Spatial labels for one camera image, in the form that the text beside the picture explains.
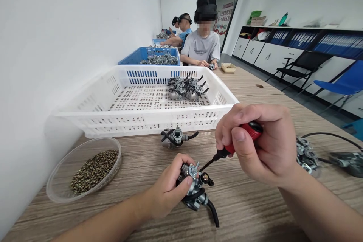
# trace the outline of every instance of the gray t-shirt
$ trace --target gray t-shirt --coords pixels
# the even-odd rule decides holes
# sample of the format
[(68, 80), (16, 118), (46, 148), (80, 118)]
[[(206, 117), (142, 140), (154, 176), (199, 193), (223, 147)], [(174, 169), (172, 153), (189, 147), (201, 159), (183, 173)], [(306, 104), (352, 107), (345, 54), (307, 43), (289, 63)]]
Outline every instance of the gray t-shirt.
[(186, 55), (191, 59), (210, 62), (213, 59), (220, 59), (219, 37), (214, 31), (202, 38), (198, 30), (193, 31), (185, 40), (181, 55)]

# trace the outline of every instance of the clear plastic bowl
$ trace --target clear plastic bowl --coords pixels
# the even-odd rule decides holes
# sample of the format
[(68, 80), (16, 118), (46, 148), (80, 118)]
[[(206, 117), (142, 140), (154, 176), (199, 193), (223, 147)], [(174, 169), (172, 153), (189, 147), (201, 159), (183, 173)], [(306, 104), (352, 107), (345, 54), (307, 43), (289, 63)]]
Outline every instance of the clear plastic bowl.
[[(106, 150), (117, 150), (118, 157), (111, 171), (95, 187), (83, 194), (75, 194), (70, 183), (75, 173), (83, 164), (96, 154)], [(116, 175), (121, 165), (121, 145), (114, 138), (97, 138), (83, 143), (73, 149), (54, 168), (47, 182), (47, 196), (54, 202), (67, 203), (100, 190), (106, 186)]]

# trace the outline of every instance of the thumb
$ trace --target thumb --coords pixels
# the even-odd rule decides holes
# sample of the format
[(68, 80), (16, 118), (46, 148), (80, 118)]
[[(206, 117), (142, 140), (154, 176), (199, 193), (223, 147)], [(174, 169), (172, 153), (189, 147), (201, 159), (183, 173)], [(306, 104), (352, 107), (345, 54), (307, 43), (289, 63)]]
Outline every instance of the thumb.
[(177, 187), (166, 193), (167, 200), (172, 207), (175, 207), (186, 196), (192, 183), (193, 178), (187, 176)]
[(260, 176), (265, 168), (257, 156), (256, 148), (248, 132), (241, 127), (233, 128), (232, 142), (243, 171), (252, 178)]

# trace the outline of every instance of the wooden table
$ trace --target wooden table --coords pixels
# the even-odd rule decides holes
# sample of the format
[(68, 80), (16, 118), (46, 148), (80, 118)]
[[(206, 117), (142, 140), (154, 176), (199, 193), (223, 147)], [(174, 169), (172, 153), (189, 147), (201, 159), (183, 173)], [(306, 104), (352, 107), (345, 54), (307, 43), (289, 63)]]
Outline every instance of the wooden table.
[[(250, 73), (237, 68), (235, 74), (215, 72), (241, 103), (270, 103), (288, 107), (298, 135), (332, 132), (357, 143), (359, 140), (285, 96)], [(310, 137), (315, 152), (353, 151), (354, 146), (330, 136)], [(81, 137), (74, 146), (87, 141)], [(123, 162), (115, 179), (98, 193), (70, 204), (51, 202), (45, 187), (34, 198), (3, 241), (49, 241), (102, 210), (151, 186), (178, 153), (209, 161), (216, 152), (214, 131), (203, 131), (177, 150), (160, 145), (159, 135), (118, 138)], [(276, 188), (251, 180), (240, 168), (236, 156), (219, 160), (208, 169), (214, 187), (206, 187), (219, 216), (215, 228), (206, 207), (194, 212), (180, 203), (164, 219), (151, 221), (134, 232), (129, 241), (306, 241)], [(319, 180), (334, 194), (363, 212), (363, 180), (338, 167), (322, 164)]]

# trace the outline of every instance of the white plastic crate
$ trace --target white plastic crate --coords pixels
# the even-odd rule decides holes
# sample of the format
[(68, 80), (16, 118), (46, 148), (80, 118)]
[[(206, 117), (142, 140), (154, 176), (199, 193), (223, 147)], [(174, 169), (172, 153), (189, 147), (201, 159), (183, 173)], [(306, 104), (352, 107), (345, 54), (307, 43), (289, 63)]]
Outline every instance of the white plastic crate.
[[(198, 101), (169, 98), (167, 83), (181, 76), (200, 78)], [(62, 116), (85, 132), (87, 138), (160, 133), (164, 128), (183, 131), (215, 129), (218, 121), (238, 103), (227, 86), (209, 69), (190, 66), (117, 65), (86, 84), (71, 101), (58, 108)]]

